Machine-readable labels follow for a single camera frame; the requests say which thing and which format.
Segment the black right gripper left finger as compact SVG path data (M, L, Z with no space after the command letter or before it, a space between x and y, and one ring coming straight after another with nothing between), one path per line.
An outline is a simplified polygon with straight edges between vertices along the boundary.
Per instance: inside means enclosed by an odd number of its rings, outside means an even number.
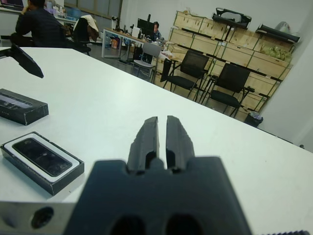
M127 172L138 175L147 170L159 170L158 118L146 119L130 147Z

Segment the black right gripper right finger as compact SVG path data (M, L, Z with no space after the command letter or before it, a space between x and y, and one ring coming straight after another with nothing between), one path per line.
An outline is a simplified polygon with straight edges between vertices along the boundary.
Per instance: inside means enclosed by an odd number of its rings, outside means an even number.
M189 159L193 157L195 157L193 143L181 121L175 116L168 116L166 124L167 168L185 170Z

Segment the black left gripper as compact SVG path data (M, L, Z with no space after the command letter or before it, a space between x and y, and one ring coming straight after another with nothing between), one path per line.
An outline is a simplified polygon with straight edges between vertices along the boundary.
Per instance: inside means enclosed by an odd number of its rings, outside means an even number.
M5 57L14 58L28 73L39 78L44 78L44 74L38 64L19 46L13 44L11 48L1 49L0 59Z

